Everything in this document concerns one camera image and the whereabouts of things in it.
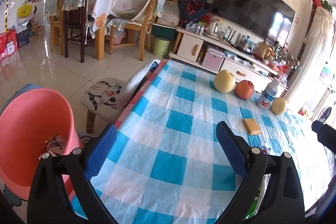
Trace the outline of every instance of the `black tv screen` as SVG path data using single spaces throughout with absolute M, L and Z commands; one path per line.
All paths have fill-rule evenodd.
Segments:
M 211 11 L 284 45 L 295 11 L 282 0 L 213 0 Z

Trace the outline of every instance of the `blue cloth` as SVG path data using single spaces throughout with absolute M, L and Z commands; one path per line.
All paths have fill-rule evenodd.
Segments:
M 309 120 L 289 112 L 275 116 L 257 108 L 258 94 L 241 100 L 233 91 L 215 90 L 213 80 L 168 61 L 118 128 L 100 173 L 91 179 L 118 223 L 214 223 L 242 181 L 216 139 L 220 121 L 250 146 L 265 146 L 274 155 L 290 152 L 306 206 L 322 194 L 329 166 Z M 242 118 L 254 118 L 262 134 L 249 136 Z M 77 198 L 72 205 L 84 215 Z
M 21 88 L 20 90 L 18 90 L 17 92 L 15 92 L 14 95 L 7 100 L 7 102 L 5 102 L 5 104 L 3 105 L 3 107 L 0 110 L 0 115 L 5 110 L 5 108 L 10 104 L 10 102 L 13 101 L 16 97 L 18 97 L 19 95 L 21 95 L 22 93 L 24 93 L 26 91 L 34 90 L 34 89 L 39 89 L 39 88 L 41 88 L 41 86 L 36 85 L 36 84 L 27 84 L 27 85 L 25 85 L 23 88 Z

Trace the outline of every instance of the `yellow plastic bag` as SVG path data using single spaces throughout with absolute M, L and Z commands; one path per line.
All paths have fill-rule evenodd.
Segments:
M 23 4 L 17 9 L 16 16 L 18 18 L 23 18 L 31 15 L 34 11 L 34 5 L 32 4 Z

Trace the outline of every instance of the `wooden handle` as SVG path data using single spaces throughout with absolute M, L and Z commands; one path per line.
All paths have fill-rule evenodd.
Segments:
M 199 47 L 199 45 L 198 45 L 198 44 L 196 44 L 196 45 L 195 45 L 195 47 L 194 47 L 194 50 L 193 50 L 193 56 L 195 56 L 195 55 L 196 55 L 196 53 L 197 53 L 197 50 L 198 50 L 198 47 Z
M 240 72 L 240 71 L 237 71 L 237 74 L 240 75 L 240 76 L 242 76 L 242 77 L 245 77 L 245 76 L 246 76 L 246 74 L 244 74 L 244 73 L 242 73 L 242 72 Z

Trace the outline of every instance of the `silver screw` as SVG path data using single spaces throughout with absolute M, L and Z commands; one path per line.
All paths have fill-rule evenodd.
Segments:
M 72 152 L 73 152 L 75 155 L 79 155 L 80 153 L 82 153 L 82 150 L 81 150 L 81 148 L 75 148 Z
M 43 153 L 42 159 L 47 159 L 47 158 L 49 158 L 49 153 Z
M 283 155 L 288 159 L 290 159 L 292 157 L 292 155 L 288 152 L 284 152 Z
M 257 147 L 252 147 L 251 151 L 252 151 L 253 154 L 259 154 L 260 153 L 260 149 L 257 148 Z

